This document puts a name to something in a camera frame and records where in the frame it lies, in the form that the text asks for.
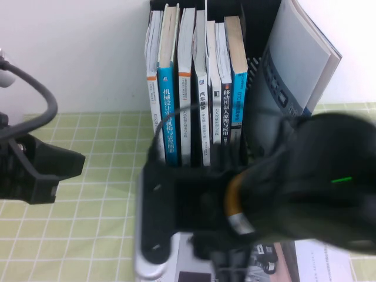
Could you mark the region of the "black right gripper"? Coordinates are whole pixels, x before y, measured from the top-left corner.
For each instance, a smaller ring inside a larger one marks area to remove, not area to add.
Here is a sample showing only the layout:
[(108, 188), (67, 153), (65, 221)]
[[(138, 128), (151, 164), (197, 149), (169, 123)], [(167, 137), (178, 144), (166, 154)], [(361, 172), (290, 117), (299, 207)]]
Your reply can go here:
[(224, 197), (234, 172), (177, 172), (173, 175), (175, 232), (193, 232), (193, 255), (215, 262), (217, 281), (245, 281), (253, 245), (223, 250), (214, 233), (233, 234)]

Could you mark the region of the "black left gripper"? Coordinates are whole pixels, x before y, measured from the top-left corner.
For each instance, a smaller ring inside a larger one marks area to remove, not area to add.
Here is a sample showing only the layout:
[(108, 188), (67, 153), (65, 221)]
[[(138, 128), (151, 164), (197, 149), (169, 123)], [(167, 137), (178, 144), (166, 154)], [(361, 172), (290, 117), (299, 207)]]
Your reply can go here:
[(81, 175), (85, 156), (30, 134), (1, 142), (1, 199), (28, 204), (55, 201), (59, 179)]

